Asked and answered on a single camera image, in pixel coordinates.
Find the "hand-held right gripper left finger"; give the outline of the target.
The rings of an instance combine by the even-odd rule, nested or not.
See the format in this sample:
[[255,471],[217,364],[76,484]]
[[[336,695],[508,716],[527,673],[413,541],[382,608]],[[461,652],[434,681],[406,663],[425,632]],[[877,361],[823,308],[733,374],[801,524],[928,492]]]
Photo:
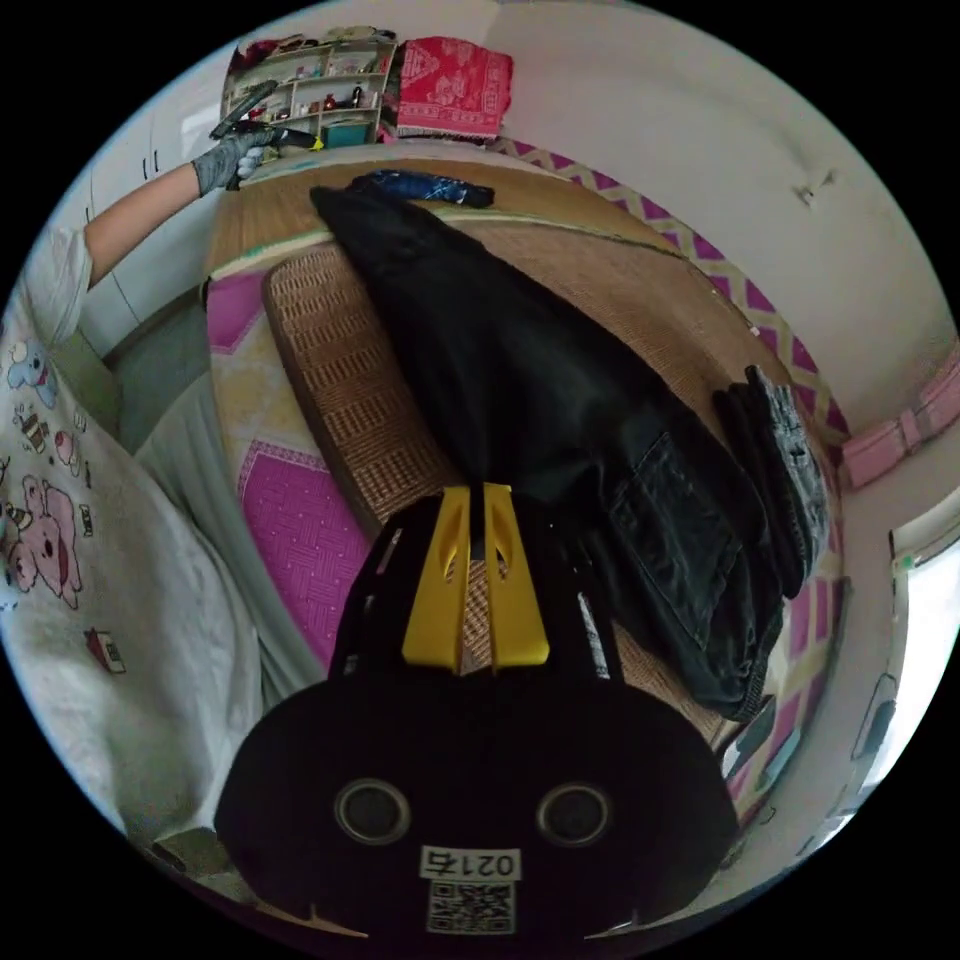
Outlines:
[[470,576],[470,491],[467,487],[443,490],[429,533],[402,655],[411,666],[459,670]]

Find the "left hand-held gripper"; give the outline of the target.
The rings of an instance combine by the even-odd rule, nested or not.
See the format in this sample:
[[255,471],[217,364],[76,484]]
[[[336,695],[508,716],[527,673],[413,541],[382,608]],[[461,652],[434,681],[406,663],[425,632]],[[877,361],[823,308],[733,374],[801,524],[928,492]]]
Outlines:
[[[319,137],[312,137],[311,133],[289,127],[277,126],[253,118],[252,111],[264,100],[269,98],[278,88],[276,80],[268,80],[251,88],[247,95],[217,124],[209,134],[215,143],[228,134],[247,134],[269,132],[270,143],[266,146],[261,162],[268,149],[279,151],[285,148],[300,150],[323,150],[324,143]],[[233,181],[226,190],[236,191],[243,181]]]

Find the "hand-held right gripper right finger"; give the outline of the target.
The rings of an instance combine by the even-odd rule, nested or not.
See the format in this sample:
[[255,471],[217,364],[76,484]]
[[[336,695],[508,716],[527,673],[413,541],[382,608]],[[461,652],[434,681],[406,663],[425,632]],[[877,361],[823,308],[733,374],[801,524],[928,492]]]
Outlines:
[[486,483],[483,500],[493,667],[539,667],[546,663],[546,631],[511,488]]

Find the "person's left hand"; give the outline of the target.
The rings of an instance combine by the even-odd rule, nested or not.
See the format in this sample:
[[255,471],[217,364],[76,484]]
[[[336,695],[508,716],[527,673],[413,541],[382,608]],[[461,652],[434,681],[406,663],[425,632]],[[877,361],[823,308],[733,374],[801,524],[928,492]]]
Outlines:
[[203,198],[216,190],[228,189],[233,181],[249,177],[260,164],[270,139],[269,132],[228,134],[192,159],[198,196]]

